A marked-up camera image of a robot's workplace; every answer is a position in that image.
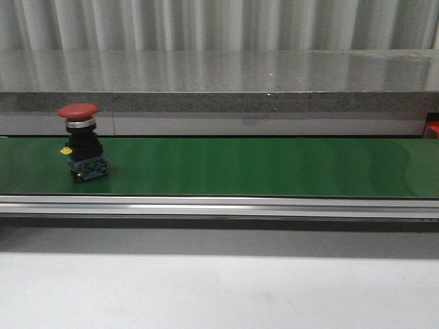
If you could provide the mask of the grey granite counter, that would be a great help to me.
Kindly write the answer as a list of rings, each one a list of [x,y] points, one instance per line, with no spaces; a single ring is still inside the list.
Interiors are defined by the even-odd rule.
[[[1,52],[2,135],[63,135],[70,103],[107,136],[422,136],[438,52]]]

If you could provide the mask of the red plastic tray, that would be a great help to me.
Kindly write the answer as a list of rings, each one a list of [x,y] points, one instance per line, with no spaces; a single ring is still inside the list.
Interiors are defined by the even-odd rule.
[[[428,121],[426,123],[424,137],[439,139],[439,120]]]

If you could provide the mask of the aluminium conveyor rail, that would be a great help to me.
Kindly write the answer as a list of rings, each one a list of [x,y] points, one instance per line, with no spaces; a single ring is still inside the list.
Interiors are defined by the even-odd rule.
[[[148,197],[116,195],[2,195],[3,217],[256,217],[305,219],[438,219],[436,199],[319,197]]]

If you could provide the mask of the white pleated curtain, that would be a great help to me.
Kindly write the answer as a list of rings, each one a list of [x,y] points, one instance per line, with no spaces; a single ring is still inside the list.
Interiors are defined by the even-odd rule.
[[[1,2],[3,50],[437,47],[437,1]]]

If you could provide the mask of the green conveyor belt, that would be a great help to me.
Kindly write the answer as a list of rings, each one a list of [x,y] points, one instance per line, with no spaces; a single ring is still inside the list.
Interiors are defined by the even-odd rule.
[[[102,139],[108,175],[77,182],[64,138],[1,139],[3,194],[438,196],[438,141],[410,138]]]

